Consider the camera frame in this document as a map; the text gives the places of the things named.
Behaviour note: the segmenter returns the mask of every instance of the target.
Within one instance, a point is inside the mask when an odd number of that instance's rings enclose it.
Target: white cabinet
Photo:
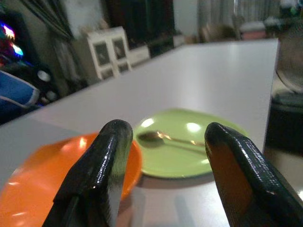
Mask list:
[[[87,81],[118,77],[131,69],[125,31],[122,27],[89,33],[73,46],[87,73]]]
[[[151,58],[147,46],[135,48],[129,52],[129,62],[132,67],[140,65]]]

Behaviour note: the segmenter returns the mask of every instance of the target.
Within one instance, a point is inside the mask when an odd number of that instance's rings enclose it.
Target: furniture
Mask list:
[[[151,58],[147,46],[141,46],[129,51],[129,63],[131,67],[136,67]]]
[[[130,48],[175,33],[173,0],[105,0],[111,26],[123,26]]]
[[[2,125],[0,183],[41,145],[99,131],[112,119],[135,127],[141,119],[173,107],[234,122],[262,151],[277,46],[277,40],[185,45],[124,77]],[[142,176],[131,203],[124,205],[120,226],[126,226],[131,213],[134,227],[228,225],[212,174],[182,180]]]
[[[147,42],[151,57],[154,58],[174,49],[174,36],[164,35]]]
[[[40,91],[30,83],[0,71],[0,124],[35,105]]]
[[[110,77],[118,77],[130,70],[129,51],[122,27],[101,30],[73,43],[83,64],[89,84]]]
[[[14,62],[1,68],[19,79],[22,79],[40,91],[38,104],[46,105],[60,98],[56,82],[50,69],[43,64],[32,66],[26,62]]]
[[[237,40],[234,29],[228,25],[206,25],[200,30],[200,41],[202,43],[235,41]]]

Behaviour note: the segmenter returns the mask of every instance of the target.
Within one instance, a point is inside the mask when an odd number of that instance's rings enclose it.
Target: spoon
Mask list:
[[[141,142],[143,142],[143,143],[141,143],[141,145],[146,146],[146,147],[160,146],[160,145],[164,144],[164,142],[163,142],[164,139],[176,141],[176,142],[180,142],[180,143],[196,145],[196,146],[200,146],[200,147],[205,147],[204,143],[197,142],[194,140],[181,140],[181,139],[172,138],[169,135],[167,135],[161,131],[146,131],[146,132],[143,132],[143,133],[140,133],[139,135],[137,135],[137,138]]]

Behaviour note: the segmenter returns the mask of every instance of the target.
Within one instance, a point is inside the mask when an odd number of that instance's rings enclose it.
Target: green plate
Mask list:
[[[247,135],[234,123],[185,109],[169,109],[144,119],[134,130],[134,139],[143,154],[142,172],[162,178],[184,178],[211,172],[203,147],[164,140],[164,145],[147,148],[137,140],[137,135],[142,132],[159,130],[172,138],[204,142],[206,127],[211,122],[221,123]]]

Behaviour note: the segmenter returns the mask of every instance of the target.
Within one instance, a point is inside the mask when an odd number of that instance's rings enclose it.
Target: table surface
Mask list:
[[[37,147],[98,131],[112,119],[133,127],[168,108],[223,117],[263,150],[278,41],[188,45],[0,127],[0,186]],[[228,226],[212,174],[143,176],[131,197],[134,227]]]

